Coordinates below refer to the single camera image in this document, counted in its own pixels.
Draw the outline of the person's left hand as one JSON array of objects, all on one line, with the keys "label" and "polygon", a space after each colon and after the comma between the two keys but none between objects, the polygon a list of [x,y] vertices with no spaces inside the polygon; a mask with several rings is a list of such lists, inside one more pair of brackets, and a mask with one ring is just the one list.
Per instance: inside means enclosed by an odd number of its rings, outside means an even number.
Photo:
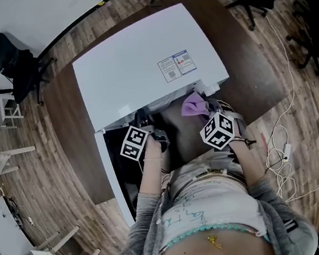
[{"label": "person's left hand", "polygon": [[162,158],[162,147],[159,142],[157,142],[152,136],[147,137],[145,145],[145,160],[156,160]]}]

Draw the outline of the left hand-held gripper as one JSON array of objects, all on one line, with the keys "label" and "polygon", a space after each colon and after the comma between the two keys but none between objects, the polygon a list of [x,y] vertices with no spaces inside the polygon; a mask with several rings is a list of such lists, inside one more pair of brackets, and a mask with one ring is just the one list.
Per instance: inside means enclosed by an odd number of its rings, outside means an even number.
[{"label": "left hand-held gripper", "polygon": [[170,145],[170,141],[165,131],[148,125],[148,118],[145,110],[139,110],[135,113],[134,125],[128,128],[123,140],[120,155],[131,160],[140,159],[148,136],[161,144],[162,152],[165,152]]}]

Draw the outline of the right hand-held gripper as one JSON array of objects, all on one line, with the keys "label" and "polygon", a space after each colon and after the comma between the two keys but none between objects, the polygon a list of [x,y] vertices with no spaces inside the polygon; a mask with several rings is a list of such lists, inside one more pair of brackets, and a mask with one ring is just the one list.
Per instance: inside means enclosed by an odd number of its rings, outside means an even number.
[{"label": "right hand-held gripper", "polygon": [[246,123],[241,114],[236,113],[231,105],[218,99],[205,99],[209,112],[209,121],[200,131],[204,143],[215,150],[224,149],[236,138],[234,126],[237,125],[242,136],[246,129]]}]

